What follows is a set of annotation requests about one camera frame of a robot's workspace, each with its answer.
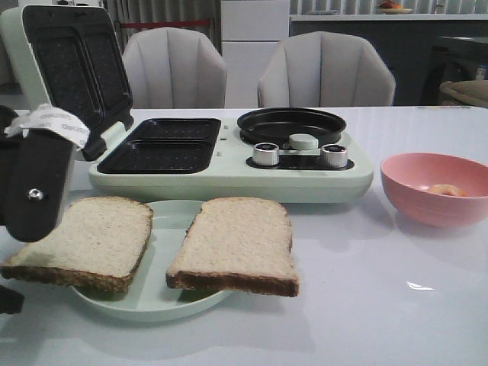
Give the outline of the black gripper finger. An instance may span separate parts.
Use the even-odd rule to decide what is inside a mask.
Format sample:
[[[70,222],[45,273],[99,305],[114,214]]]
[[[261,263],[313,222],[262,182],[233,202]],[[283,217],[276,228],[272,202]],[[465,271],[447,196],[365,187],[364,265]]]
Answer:
[[[22,311],[24,304],[24,295],[9,289],[3,285],[0,286],[0,314],[16,314]]]

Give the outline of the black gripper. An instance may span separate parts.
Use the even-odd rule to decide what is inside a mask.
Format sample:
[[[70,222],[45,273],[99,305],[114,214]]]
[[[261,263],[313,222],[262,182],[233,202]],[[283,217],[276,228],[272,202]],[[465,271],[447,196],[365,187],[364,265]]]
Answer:
[[[78,117],[51,104],[23,115],[1,106],[1,225],[10,236],[35,242],[58,225],[88,135]]]

